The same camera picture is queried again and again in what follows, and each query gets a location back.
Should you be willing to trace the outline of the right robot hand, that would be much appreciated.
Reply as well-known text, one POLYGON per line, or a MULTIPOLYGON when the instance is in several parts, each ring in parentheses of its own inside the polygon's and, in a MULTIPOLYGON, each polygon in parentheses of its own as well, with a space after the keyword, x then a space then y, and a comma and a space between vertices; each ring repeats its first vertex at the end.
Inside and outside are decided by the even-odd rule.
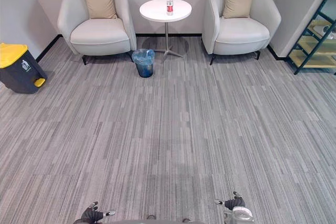
POLYGON ((237 191, 233 191, 234 198, 230 200, 221 200, 221 199, 215 199, 215 204, 224 206, 229 210, 233 210, 234 207, 245 207, 245 201, 243 200, 243 197, 240 193, 237 191))

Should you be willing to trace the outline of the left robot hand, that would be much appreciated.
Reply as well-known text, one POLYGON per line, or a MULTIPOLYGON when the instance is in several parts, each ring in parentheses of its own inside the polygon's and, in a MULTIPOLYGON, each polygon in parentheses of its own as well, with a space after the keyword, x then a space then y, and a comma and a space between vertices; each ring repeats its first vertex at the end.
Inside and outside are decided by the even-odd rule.
POLYGON ((109 210, 107 212, 98 211, 98 201, 92 202, 88 208, 82 213, 81 217, 73 222, 76 223, 98 223, 101 219, 107 216, 114 216, 115 210, 109 210))

